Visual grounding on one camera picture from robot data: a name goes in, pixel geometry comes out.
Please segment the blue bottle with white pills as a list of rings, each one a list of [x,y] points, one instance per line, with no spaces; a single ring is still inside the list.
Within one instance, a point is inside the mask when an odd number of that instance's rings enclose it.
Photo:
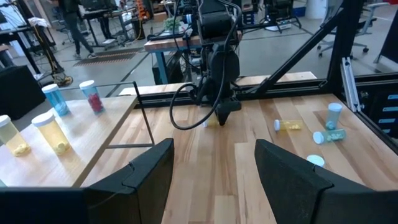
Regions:
[[[325,160],[321,156],[318,156],[316,154],[311,154],[307,156],[307,161],[311,162],[312,164],[315,164],[320,167],[324,167],[325,165]]]

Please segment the black drawer cabinet blue labels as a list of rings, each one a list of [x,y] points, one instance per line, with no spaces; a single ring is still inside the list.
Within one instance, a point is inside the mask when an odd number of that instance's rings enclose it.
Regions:
[[[398,90],[360,91],[362,112],[386,135],[398,155]]]

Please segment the green medicine bottle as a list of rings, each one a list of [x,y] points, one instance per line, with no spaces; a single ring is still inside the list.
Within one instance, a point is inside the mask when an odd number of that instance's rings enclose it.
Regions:
[[[340,141],[346,137],[344,129],[335,129],[329,131],[316,131],[313,133],[313,141],[316,144],[324,144],[326,142]]]

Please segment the small green plant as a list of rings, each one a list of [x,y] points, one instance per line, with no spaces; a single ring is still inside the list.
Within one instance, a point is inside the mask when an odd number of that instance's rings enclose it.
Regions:
[[[176,17],[170,17],[164,21],[164,29],[168,32],[178,33],[180,26],[180,19]]]

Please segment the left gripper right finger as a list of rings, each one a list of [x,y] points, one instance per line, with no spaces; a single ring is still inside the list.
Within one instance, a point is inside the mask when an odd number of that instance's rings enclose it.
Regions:
[[[277,224],[350,224],[360,220],[355,203],[370,189],[315,165],[265,139],[254,158]]]

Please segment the silver aluminium extrusion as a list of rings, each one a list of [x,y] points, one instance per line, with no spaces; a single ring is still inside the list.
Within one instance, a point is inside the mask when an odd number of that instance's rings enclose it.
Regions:
[[[348,108],[354,113],[360,112],[361,105],[359,102],[351,59],[349,57],[343,57],[341,59],[341,76]]]

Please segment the black box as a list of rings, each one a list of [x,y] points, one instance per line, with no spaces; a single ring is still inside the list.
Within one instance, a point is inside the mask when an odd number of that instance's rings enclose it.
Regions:
[[[45,101],[45,95],[29,68],[0,70],[0,115],[17,120]]]

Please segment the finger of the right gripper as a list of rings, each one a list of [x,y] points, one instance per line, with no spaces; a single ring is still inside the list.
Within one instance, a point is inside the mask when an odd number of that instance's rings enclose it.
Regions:
[[[224,126],[230,113],[241,110],[241,102],[227,99],[219,103],[215,109],[216,117],[220,126]]]

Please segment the grey office chair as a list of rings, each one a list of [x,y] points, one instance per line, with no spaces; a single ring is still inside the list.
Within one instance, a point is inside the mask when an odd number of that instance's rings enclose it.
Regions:
[[[325,11],[325,16],[322,20],[322,25],[325,24],[327,21],[329,21],[336,9],[338,0],[326,0],[327,7]],[[361,10],[361,13],[363,12],[368,12],[366,15],[365,20],[360,19],[356,28],[356,35],[355,37],[359,37],[362,35],[371,35],[371,32],[368,32],[368,29],[373,26],[373,22],[377,20],[377,18],[374,16],[374,13],[377,8],[383,7],[383,6],[389,6],[389,2],[384,2],[384,0],[364,0],[364,6]],[[318,56],[323,57],[323,53],[327,50],[330,50],[333,48],[335,41],[325,41],[321,42],[317,46],[318,50]]]

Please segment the yellow medicine bottle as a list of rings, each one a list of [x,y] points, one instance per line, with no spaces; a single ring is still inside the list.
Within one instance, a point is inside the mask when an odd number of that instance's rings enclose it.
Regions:
[[[218,119],[216,116],[210,116],[204,123],[205,128],[215,127],[218,125]]]
[[[30,151],[30,146],[14,126],[8,115],[0,115],[0,140],[16,157]]]
[[[71,148],[66,135],[55,120],[55,115],[52,112],[42,113],[34,117],[32,124],[40,131],[57,155],[61,155]]]

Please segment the blue bottle with red pills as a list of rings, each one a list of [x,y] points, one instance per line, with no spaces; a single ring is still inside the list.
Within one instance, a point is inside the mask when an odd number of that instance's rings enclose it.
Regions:
[[[94,80],[88,80],[79,84],[80,90],[86,96],[91,109],[95,114],[104,110],[100,95]]]

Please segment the wooden workbench blue legs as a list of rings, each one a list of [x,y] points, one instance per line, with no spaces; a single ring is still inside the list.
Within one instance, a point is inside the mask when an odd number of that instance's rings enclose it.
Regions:
[[[206,49],[211,48],[214,44],[225,44],[225,46],[231,46],[232,44],[238,43],[239,39],[235,38],[233,40],[227,41],[224,37],[203,40],[200,36],[190,37],[186,33],[174,34],[168,36],[155,37],[152,36],[150,40],[144,45],[147,52],[155,53],[157,57],[157,63],[159,66],[159,72],[154,75],[155,83],[169,84],[172,82],[170,79],[170,72],[167,70],[167,64],[164,58],[164,52],[175,51],[179,52],[181,50],[199,49],[200,50],[200,73],[205,76],[206,68],[204,66],[204,56],[203,53]]]

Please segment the yellow peg lower right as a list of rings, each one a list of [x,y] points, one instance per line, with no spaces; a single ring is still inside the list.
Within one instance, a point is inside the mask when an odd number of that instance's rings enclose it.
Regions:
[[[302,126],[302,120],[274,120],[274,129],[276,131],[299,130]]]

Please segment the black equipment rack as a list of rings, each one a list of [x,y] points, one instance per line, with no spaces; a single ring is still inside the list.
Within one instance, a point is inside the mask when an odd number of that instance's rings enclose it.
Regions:
[[[264,6],[267,25],[270,25],[266,29],[275,27],[275,30],[282,33],[284,29],[289,29],[291,24],[297,24],[299,29],[302,28],[301,22],[294,14],[294,0],[264,0]]]

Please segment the white cloth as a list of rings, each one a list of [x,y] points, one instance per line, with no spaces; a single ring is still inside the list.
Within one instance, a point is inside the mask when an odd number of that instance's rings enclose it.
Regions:
[[[50,27],[50,24],[43,18],[31,17],[31,18],[28,18],[28,21],[32,27],[35,27],[35,26],[46,27],[46,28]]]

